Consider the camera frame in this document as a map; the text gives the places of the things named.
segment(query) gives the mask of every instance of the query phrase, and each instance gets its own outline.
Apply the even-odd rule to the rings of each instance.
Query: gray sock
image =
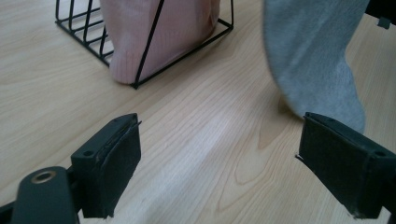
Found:
[[[263,38],[276,85],[298,116],[314,112],[364,131],[364,110],[346,63],[369,0],[265,0]]]

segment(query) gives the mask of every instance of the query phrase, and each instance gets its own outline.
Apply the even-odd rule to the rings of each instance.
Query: light wood grain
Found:
[[[112,81],[54,10],[55,1],[0,3],[0,204],[24,176],[68,167],[106,123],[135,112],[142,160],[116,215],[81,223],[386,223],[386,210],[354,220],[294,159],[303,123],[270,77],[262,1],[235,1],[229,35],[138,91]],[[395,152],[396,29],[375,22],[363,17],[346,55],[365,135]]]

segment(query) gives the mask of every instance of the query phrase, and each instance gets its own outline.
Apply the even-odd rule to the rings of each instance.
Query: black plastic part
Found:
[[[386,30],[388,30],[389,27],[390,27],[390,20],[388,20],[388,19],[385,18],[385,17],[381,17],[381,18],[379,18],[379,20],[378,20],[378,26],[379,26],[379,27],[382,27],[382,28],[384,28],[384,29],[386,29]]]
[[[395,154],[346,125],[306,113],[296,157],[353,217],[377,218],[383,205],[396,213]]]
[[[104,46],[109,42],[108,40],[108,34],[106,31],[106,27],[104,24],[103,20],[99,21],[91,21],[91,15],[92,13],[100,13],[100,8],[92,8],[92,1],[89,0],[88,5],[87,5],[87,10],[75,14],[74,12],[74,3],[75,0],[69,0],[70,1],[70,8],[69,8],[69,15],[66,18],[60,18],[60,9],[61,9],[61,0],[56,0],[56,8],[55,8],[55,18],[56,18],[56,24],[62,28],[65,32],[67,32],[70,36],[72,36],[81,46],[83,46],[86,50],[88,50],[91,54],[93,54],[97,59],[99,59],[102,63],[104,63],[106,66],[109,66],[110,62],[109,59],[113,53],[114,50],[109,50],[104,52]],[[188,56],[192,55],[194,52],[197,52],[200,49],[203,49],[207,45],[213,43],[214,41],[218,40],[220,37],[228,34],[231,32],[233,29],[233,0],[230,0],[231,3],[231,23],[228,23],[227,21],[224,21],[222,19],[218,19],[218,23],[223,25],[226,29],[220,32],[219,34],[207,39],[204,43],[202,43],[200,46],[196,47],[195,49],[190,50],[184,55],[181,55],[178,59],[174,60],[172,63],[169,63],[166,65],[164,68],[160,69],[159,71],[155,72],[154,74],[150,75],[149,77],[141,80],[140,75],[141,72],[143,71],[143,67],[146,61],[146,58],[149,54],[149,46],[151,44],[151,39],[154,36],[155,33],[155,28],[157,25],[158,20],[161,17],[161,12],[163,9],[163,3],[164,0],[160,0],[156,15],[154,18],[154,21],[151,25],[150,33],[148,36],[148,42],[145,46],[145,51],[142,55],[139,68],[136,74],[136,79],[134,83],[131,84],[133,88],[137,90],[137,88],[149,81],[150,79],[158,76],[160,73],[165,71],[166,69],[172,67],[176,63],[180,62],[181,60],[187,58]],[[85,20],[84,25],[80,25],[79,27],[74,27],[75,21],[81,21]],[[92,38],[91,40],[87,40],[87,35],[91,32],[91,29],[102,29],[103,32],[101,35],[96,36]]]
[[[386,18],[396,25],[396,1],[395,0],[370,0],[366,8],[366,14],[376,18]]]
[[[20,183],[12,224],[79,223],[63,167],[35,171]]]
[[[71,156],[84,217],[114,216],[141,158],[138,125],[136,114],[113,119]]]
[[[11,223],[13,209],[14,203],[8,203],[0,207],[0,224]]]

